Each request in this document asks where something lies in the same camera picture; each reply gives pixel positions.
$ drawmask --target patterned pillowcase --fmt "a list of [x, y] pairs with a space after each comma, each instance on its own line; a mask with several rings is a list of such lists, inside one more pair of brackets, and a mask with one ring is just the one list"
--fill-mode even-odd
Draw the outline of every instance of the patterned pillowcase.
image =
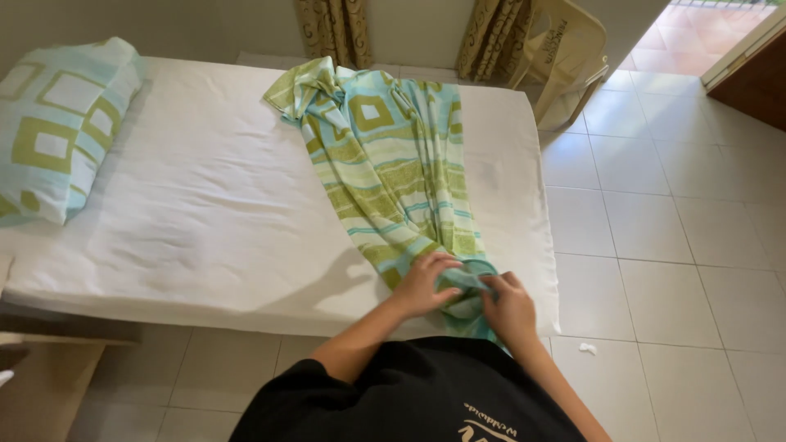
[[0, 82], [0, 226], [81, 210], [145, 78], [117, 37], [25, 55]]

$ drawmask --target black t-shirt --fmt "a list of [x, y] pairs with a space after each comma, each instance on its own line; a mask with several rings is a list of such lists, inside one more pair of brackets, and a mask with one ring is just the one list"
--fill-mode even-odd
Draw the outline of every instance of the black t-shirt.
[[386, 342], [350, 385], [305, 359], [259, 390], [230, 442], [586, 442], [560, 407], [489, 341]]

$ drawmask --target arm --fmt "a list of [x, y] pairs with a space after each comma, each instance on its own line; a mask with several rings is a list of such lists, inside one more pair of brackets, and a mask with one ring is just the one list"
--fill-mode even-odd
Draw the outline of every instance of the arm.
[[612, 442], [538, 339], [534, 304], [519, 279], [508, 272], [485, 277], [483, 282], [499, 295], [495, 303], [489, 293], [483, 294], [484, 315], [516, 362], [562, 408], [587, 442]]
[[310, 358], [328, 374], [353, 383], [380, 345], [407, 319], [425, 315], [460, 294], [459, 289], [434, 293], [434, 281], [445, 269], [461, 267], [447, 253], [433, 252], [418, 259], [398, 287], [382, 304], [338, 336], [320, 345]]

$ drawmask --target white bed sheet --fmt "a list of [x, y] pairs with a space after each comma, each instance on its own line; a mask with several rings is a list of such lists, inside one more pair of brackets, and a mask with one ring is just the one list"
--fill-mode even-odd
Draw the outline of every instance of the white bed sheet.
[[[149, 58], [65, 227], [0, 229], [3, 300], [110, 319], [332, 336], [388, 296], [352, 245], [300, 132], [260, 98], [282, 71]], [[460, 87], [466, 179], [487, 254], [559, 331], [538, 132], [523, 93]], [[438, 315], [400, 337], [442, 333]]]

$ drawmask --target wooden door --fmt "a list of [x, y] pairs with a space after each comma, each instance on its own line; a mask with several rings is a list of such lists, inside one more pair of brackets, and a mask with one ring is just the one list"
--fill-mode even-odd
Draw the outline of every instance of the wooden door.
[[707, 95], [786, 131], [786, 28], [741, 59]]

